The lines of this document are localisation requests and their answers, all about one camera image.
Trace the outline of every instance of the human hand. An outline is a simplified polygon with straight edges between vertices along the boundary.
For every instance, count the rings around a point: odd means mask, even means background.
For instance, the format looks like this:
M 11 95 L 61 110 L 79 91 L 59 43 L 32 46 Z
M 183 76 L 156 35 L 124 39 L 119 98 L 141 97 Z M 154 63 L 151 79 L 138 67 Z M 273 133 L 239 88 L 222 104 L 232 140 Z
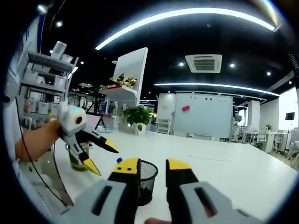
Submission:
M 169 221 L 163 221 L 156 218 L 148 218 L 145 220 L 144 224 L 171 224 Z

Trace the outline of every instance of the black cable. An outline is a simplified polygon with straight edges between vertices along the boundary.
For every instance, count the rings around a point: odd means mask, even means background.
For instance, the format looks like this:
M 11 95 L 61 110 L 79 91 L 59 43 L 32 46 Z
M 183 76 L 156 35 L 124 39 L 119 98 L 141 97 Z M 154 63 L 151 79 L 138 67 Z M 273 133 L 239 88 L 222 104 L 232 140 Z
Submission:
M 19 119 L 19 106 L 18 106 L 18 102 L 17 102 L 17 98 L 15 98 L 15 103 L 16 103 L 16 106 L 17 106 L 17 113 L 18 113 L 18 121 L 19 121 L 19 127 L 20 127 L 20 132 L 21 132 L 21 136 L 22 136 L 22 141 L 23 141 L 23 144 L 24 144 L 24 147 L 25 147 L 25 150 L 27 152 L 27 155 L 28 155 L 28 158 L 30 159 L 30 162 L 34 168 L 34 170 L 36 171 L 37 175 L 40 177 L 40 179 L 42 180 L 42 182 L 46 185 L 46 187 L 49 189 L 49 191 L 51 191 L 51 193 L 64 205 L 64 206 L 67 206 L 66 203 L 64 203 L 51 189 L 50 187 L 46 184 L 46 182 L 43 180 L 42 176 L 39 174 L 39 172 L 37 171 L 32 159 L 31 159 L 31 156 L 29 155 L 29 152 L 28 152 L 28 149 L 26 147 L 26 144 L 25 144 L 25 140 L 24 140 L 24 135 L 23 135 L 23 132 L 22 132 L 22 127 L 21 127 L 21 123 L 20 123 L 20 119 Z

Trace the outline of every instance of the black wire basket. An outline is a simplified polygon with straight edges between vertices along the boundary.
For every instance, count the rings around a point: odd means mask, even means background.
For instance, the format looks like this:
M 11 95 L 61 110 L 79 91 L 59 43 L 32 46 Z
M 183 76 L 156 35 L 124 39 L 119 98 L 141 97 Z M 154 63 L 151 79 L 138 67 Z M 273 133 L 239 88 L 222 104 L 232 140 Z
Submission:
M 150 203 L 153 198 L 155 177 L 158 174 L 158 168 L 147 161 L 141 160 L 140 165 L 140 187 L 138 206 L 144 206 Z

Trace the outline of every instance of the green cup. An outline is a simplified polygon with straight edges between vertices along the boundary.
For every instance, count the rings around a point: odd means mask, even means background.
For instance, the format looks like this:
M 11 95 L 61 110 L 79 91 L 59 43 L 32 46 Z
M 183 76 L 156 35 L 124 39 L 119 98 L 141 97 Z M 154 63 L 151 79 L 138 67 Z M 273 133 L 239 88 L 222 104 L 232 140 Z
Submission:
M 89 146 L 87 143 L 80 143 L 80 146 L 83 148 L 83 150 L 88 154 L 89 156 Z M 77 155 L 71 154 L 70 148 L 68 148 L 69 151 L 69 157 L 71 161 L 71 167 L 76 171 L 86 171 L 88 170 L 80 161 L 79 157 Z

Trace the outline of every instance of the blue bottle cap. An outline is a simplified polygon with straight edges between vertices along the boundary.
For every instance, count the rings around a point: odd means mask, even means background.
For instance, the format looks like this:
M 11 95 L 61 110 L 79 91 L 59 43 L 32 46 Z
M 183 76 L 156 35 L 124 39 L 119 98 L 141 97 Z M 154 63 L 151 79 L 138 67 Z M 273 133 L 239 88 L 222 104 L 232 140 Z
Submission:
M 120 157 L 116 161 L 117 161 L 117 163 L 120 163 L 121 161 L 123 161 L 123 159 Z

